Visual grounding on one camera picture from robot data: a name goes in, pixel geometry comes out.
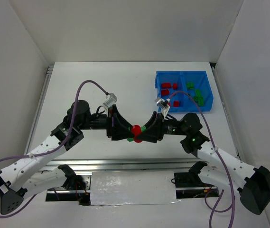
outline white table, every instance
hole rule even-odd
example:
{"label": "white table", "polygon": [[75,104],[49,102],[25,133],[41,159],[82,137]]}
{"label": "white table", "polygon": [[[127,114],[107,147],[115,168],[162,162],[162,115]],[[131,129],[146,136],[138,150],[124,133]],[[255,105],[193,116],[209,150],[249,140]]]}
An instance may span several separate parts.
{"label": "white table", "polygon": [[[223,111],[217,86],[209,63],[199,62],[86,62],[56,63],[47,88],[43,107],[35,133],[30,142],[33,149],[43,141],[59,123],[74,102],[81,82],[87,79],[100,83],[108,92],[118,97],[116,103],[120,114],[131,124],[144,125],[158,110],[154,100],[156,71],[207,72],[214,95],[213,108],[205,116],[215,143],[236,156],[230,129]],[[105,100],[105,95],[95,85],[86,84],[80,98],[89,102],[91,112]],[[181,119],[184,114],[174,115]],[[203,123],[202,133],[208,136]],[[105,159],[176,159],[193,158],[181,147],[183,136],[165,135],[157,144],[114,142],[106,137],[105,130],[84,131],[84,139],[58,160],[105,160]]]}

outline cable connector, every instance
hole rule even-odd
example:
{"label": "cable connector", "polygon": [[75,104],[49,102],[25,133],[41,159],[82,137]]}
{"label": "cable connector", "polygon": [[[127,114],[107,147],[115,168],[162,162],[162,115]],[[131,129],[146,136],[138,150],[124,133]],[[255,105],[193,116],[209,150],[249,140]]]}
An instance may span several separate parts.
{"label": "cable connector", "polygon": [[164,100],[164,99],[162,99],[160,97],[157,97],[155,102],[156,102],[157,106],[161,108],[161,114],[165,118],[167,116],[169,108],[170,108],[169,105],[168,105],[169,99]]}
{"label": "cable connector", "polygon": [[106,96],[106,100],[103,102],[102,106],[107,111],[107,109],[109,109],[116,102],[117,102],[117,97],[115,96],[115,94],[112,93]]}

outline wall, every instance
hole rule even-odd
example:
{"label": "wall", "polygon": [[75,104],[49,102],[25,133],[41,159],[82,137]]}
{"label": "wall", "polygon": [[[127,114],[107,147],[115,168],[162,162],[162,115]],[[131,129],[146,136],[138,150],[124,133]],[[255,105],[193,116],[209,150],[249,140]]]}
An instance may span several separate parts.
{"label": "wall", "polygon": [[9,2],[0,0],[0,158],[23,154],[46,68]]}
{"label": "wall", "polygon": [[244,1],[216,74],[241,156],[270,170],[270,0]]}
{"label": "wall", "polygon": [[10,0],[50,63],[216,62],[243,0]]}

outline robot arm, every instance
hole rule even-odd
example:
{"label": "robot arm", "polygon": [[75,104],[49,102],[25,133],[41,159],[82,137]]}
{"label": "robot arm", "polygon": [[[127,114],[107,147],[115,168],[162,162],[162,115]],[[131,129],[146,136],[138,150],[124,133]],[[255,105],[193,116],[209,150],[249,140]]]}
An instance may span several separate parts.
{"label": "robot arm", "polygon": [[218,169],[213,169],[205,162],[196,163],[190,173],[203,183],[210,183],[222,189],[230,188],[229,181],[223,173],[223,165],[215,153],[218,149],[223,157],[234,184],[234,192],[240,196],[242,204],[251,212],[260,214],[270,201],[270,172],[248,165],[220,148],[213,148],[209,139],[200,130],[202,125],[199,117],[194,113],[186,114],[180,121],[165,119],[161,113],[154,112],[150,120],[144,125],[143,131],[128,123],[118,112],[116,105],[111,104],[106,114],[91,114],[86,101],[79,100],[77,104],[74,125],[68,141],[54,153],[38,156],[51,151],[63,142],[71,122],[73,106],[67,111],[67,116],[56,129],[51,132],[45,141],[33,149],[30,157],[20,159],[0,171],[0,213],[9,214],[21,205],[22,201],[32,195],[52,187],[64,187],[74,190],[77,185],[85,188],[81,176],[67,165],[56,169],[37,173],[47,163],[70,150],[84,138],[82,130],[105,129],[112,141],[133,139],[135,142],[147,141],[156,143],[161,141],[165,134],[184,135],[186,138],[180,143],[187,153],[207,161]]}

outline blue bin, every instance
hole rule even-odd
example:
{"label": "blue bin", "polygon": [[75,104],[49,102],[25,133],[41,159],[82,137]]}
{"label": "blue bin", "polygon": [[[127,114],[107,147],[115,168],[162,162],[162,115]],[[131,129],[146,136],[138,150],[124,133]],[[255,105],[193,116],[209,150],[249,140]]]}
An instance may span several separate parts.
{"label": "blue bin", "polygon": [[[173,83],[177,83],[177,90],[182,90],[190,94],[191,97],[194,97],[196,95],[195,91],[187,90],[186,88],[186,83],[193,82],[194,89],[200,89],[201,96],[204,99],[204,106],[200,106],[201,110],[203,112],[208,112],[212,109],[214,97],[205,71],[157,71],[155,88],[157,89],[158,97],[168,99],[169,95],[164,97],[161,96],[161,84],[167,82],[171,85],[173,85]],[[176,91],[173,88],[168,90],[170,95]],[[179,101],[179,107],[173,107],[175,100]],[[171,108],[169,109],[169,113],[198,112],[195,104],[193,104],[193,102],[182,93],[176,94],[172,97],[170,103]]]}

